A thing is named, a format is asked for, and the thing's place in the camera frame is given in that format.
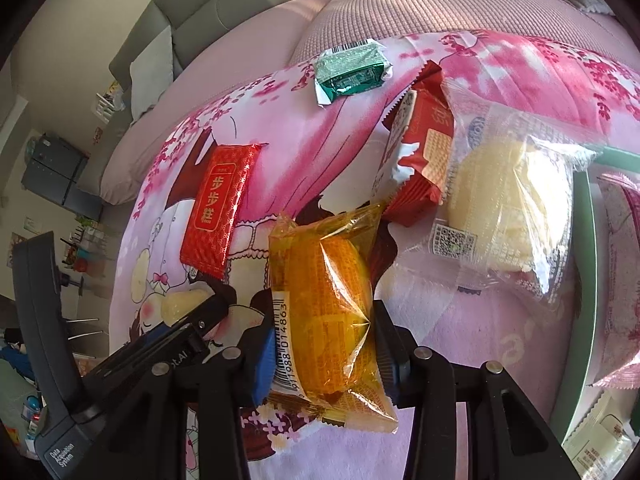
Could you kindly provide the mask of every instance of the snack food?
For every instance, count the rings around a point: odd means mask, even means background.
[[[314,64],[316,98],[329,105],[337,97],[381,86],[392,75],[391,63],[375,40],[353,41],[325,50]]]
[[[609,392],[601,394],[562,448],[582,480],[612,480],[618,474],[634,443]]]
[[[264,144],[217,146],[180,248],[180,261],[222,280],[236,212]]]
[[[456,135],[431,252],[462,264],[450,285],[483,290],[503,282],[534,300],[534,314],[556,311],[574,171],[584,171],[597,152],[569,138],[575,126],[486,101],[450,80],[443,90]]]
[[[427,208],[442,202],[453,116],[441,82],[442,69],[428,62],[383,121],[390,134],[373,196],[388,202],[385,220],[407,227]]]
[[[449,227],[476,236],[475,265],[529,272],[564,237],[571,187],[572,174],[534,144],[491,139],[458,166],[447,200]]]
[[[621,173],[598,184],[609,224],[606,340],[596,386],[640,387],[640,187]]]
[[[274,402],[304,406],[322,420],[394,431],[366,264],[381,213],[376,204],[306,226],[278,218],[269,243],[278,351],[272,391]]]

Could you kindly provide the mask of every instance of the screw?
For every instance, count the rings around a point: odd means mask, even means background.
[[[155,376],[165,375],[171,368],[167,363],[156,363],[151,367],[151,373]]]
[[[242,351],[237,346],[230,346],[222,351],[222,357],[232,361],[238,359],[242,355]]]
[[[487,361],[485,366],[494,375],[500,374],[504,370],[504,366],[498,361]]]
[[[431,351],[431,348],[427,348],[426,346],[418,346],[418,348],[414,350],[414,355],[418,359],[431,359],[433,351]]]

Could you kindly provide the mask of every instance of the floor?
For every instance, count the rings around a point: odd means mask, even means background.
[[[122,234],[127,227],[133,205],[134,202],[130,202],[117,206],[108,205],[104,208],[100,219],[107,235],[104,274],[100,278],[84,275],[84,291],[78,300],[78,316],[76,318],[98,318],[98,321],[77,323],[78,328],[73,327],[73,330],[78,330],[78,333],[100,330],[103,333],[74,339],[72,341],[74,352],[94,357],[109,355],[109,307],[115,280],[116,261]]]

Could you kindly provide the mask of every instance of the green tray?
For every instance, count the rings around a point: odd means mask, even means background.
[[[640,173],[640,155],[615,148],[604,148],[596,159],[597,164],[623,171]],[[598,254],[596,229],[593,217],[593,201],[586,172],[574,176],[574,233],[575,263],[582,285],[580,315],[574,320],[569,342],[569,353],[564,365],[564,375],[558,390],[556,405],[551,413],[549,426],[562,443],[568,436],[569,426],[586,385],[591,363],[593,341],[596,332],[598,289]]]

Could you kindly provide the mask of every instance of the red snack package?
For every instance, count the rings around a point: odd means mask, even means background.
[[[383,124],[390,134],[374,183],[373,200],[386,200],[383,219],[411,226],[441,202],[453,138],[453,115],[429,61]]]
[[[236,212],[264,144],[217,146],[198,189],[180,261],[222,280]]]

